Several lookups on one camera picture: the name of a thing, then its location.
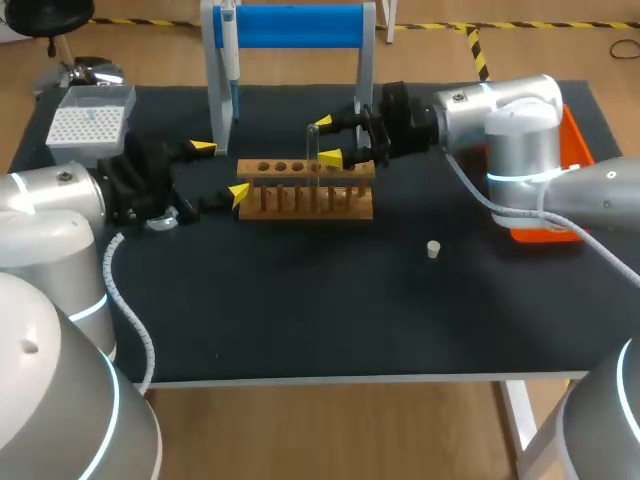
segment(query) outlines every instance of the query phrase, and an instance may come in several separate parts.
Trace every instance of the wooden peg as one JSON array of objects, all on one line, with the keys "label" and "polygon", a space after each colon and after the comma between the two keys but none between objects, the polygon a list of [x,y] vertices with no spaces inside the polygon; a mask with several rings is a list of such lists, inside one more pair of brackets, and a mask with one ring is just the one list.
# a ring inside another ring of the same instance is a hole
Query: wooden peg
[{"label": "wooden peg", "polygon": [[336,190],[332,185],[329,185],[329,187],[327,188],[327,194],[329,211],[333,212],[333,201],[336,197]]},{"label": "wooden peg", "polygon": [[260,210],[267,211],[267,187],[262,185],[260,187]]},{"label": "wooden peg", "polygon": [[315,212],[318,210],[318,187],[314,185],[309,187],[309,190],[311,191],[311,211]]},{"label": "wooden peg", "polygon": [[347,185],[347,190],[344,194],[344,204],[347,209],[351,206],[351,185]]},{"label": "wooden peg", "polygon": [[300,209],[300,194],[302,192],[300,191],[300,184],[296,183],[296,190],[295,190],[295,194],[293,197],[293,208],[294,210],[297,212]]},{"label": "wooden peg", "polygon": [[277,199],[278,199],[278,211],[282,211],[282,197],[284,196],[284,185],[279,183],[277,189]]},{"label": "wooden peg", "polygon": [[358,196],[359,197],[364,197],[364,195],[367,193],[367,180],[364,179],[362,180],[362,182],[360,182],[360,185],[358,186]]}]

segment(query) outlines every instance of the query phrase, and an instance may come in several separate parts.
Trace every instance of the orange tray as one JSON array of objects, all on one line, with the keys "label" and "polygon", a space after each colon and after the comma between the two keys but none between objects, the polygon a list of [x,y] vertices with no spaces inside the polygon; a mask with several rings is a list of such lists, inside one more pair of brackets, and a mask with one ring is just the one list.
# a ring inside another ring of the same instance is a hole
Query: orange tray
[{"label": "orange tray", "polygon": [[[563,108],[560,123],[560,163],[563,169],[578,164],[580,168],[593,165],[593,157],[584,143],[578,125],[567,105]],[[561,243],[580,242],[582,239],[573,232],[552,232],[550,230],[511,230],[514,240],[521,243]]]}]

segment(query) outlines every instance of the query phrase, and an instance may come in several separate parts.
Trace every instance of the blue handle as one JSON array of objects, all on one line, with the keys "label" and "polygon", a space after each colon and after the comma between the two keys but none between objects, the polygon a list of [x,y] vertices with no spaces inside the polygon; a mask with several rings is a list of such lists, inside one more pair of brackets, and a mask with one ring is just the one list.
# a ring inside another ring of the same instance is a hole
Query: blue handle
[{"label": "blue handle", "polygon": [[[240,48],[360,48],[362,5],[236,7]],[[213,10],[217,48],[222,48],[220,7]]]}]

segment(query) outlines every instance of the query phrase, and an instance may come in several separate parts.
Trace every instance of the white stand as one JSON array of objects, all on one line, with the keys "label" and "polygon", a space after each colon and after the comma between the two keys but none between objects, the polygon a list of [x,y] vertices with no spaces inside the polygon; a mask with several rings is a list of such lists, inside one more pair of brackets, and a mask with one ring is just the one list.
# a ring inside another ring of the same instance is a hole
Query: white stand
[{"label": "white stand", "polygon": [[384,12],[384,23],[387,26],[387,43],[393,43],[393,34],[396,30],[396,9],[398,0],[380,0]]}]

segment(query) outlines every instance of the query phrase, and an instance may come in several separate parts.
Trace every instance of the black cable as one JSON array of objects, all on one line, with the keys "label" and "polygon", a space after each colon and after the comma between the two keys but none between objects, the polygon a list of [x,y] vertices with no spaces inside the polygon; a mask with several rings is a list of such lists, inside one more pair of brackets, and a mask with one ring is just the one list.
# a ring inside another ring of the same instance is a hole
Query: black cable
[{"label": "black cable", "polygon": [[[617,53],[615,53],[613,50],[616,48],[616,46],[623,43],[630,43],[631,45],[636,46],[638,48],[638,53],[630,56],[618,55]],[[609,48],[609,55],[611,55],[611,57],[615,58],[616,60],[633,60],[634,58],[640,58],[640,43],[638,43],[635,40],[631,40],[630,38],[623,38],[622,40],[613,42],[613,44],[611,45],[611,48]]]}]

